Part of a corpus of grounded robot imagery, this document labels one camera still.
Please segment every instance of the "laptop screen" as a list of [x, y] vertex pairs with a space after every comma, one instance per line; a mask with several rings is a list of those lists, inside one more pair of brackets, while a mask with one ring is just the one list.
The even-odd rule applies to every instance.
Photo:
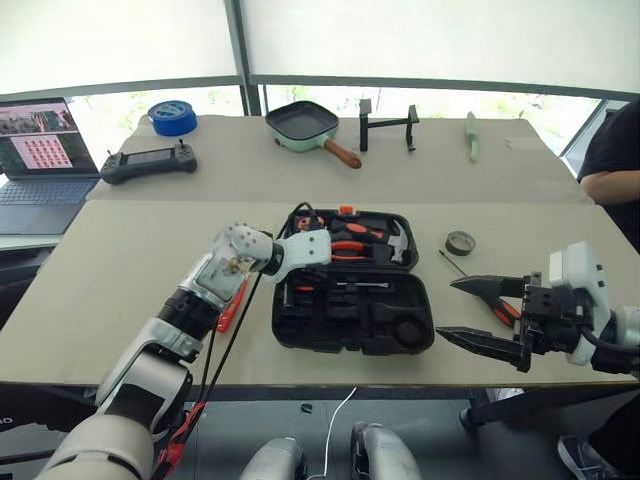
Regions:
[[63, 98], [0, 103], [0, 165], [9, 179], [98, 173]]

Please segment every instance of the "handheld controller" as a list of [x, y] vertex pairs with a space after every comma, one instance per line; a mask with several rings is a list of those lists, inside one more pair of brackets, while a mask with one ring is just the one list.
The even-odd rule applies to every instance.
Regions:
[[193, 172], [198, 166], [193, 149], [180, 140], [172, 148], [109, 155], [100, 169], [102, 179], [112, 185], [130, 178], [160, 172]]

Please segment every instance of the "frying pan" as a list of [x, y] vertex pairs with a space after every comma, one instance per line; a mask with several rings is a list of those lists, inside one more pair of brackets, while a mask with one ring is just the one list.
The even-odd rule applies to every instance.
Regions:
[[323, 147], [351, 168], [360, 168], [360, 157], [336, 143], [338, 117], [317, 103], [302, 100], [267, 114], [267, 125], [278, 145], [294, 152], [306, 152]]

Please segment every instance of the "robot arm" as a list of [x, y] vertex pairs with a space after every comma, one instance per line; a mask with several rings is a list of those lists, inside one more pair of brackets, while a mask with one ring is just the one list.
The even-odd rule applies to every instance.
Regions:
[[520, 297], [522, 313], [513, 340], [466, 327], [437, 331], [450, 342], [528, 372], [531, 354], [566, 352], [576, 365], [591, 362], [594, 370], [632, 373], [640, 369], [640, 308], [611, 311], [603, 267], [591, 248], [576, 243], [551, 255], [551, 288], [541, 286], [540, 273], [521, 278], [466, 277], [452, 286], [479, 296]]
[[96, 414], [69, 433], [38, 480], [149, 478], [151, 434], [169, 426], [191, 388], [184, 363], [198, 357], [245, 278], [260, 271], [279, 282], [294, 269], [330, 261], [326, 230], [278, 240], [246, 224], [222, 231], [104, 377]]

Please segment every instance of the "person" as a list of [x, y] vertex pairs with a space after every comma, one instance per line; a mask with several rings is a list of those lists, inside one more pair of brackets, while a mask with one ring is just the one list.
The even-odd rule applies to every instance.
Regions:
[[598, 128], [578, 182], [640, 253], [640, 99], [625, 105]]
[[640, 395], [588, 437], [563, 436], [558, 455], [579, 480], [640, 479]]

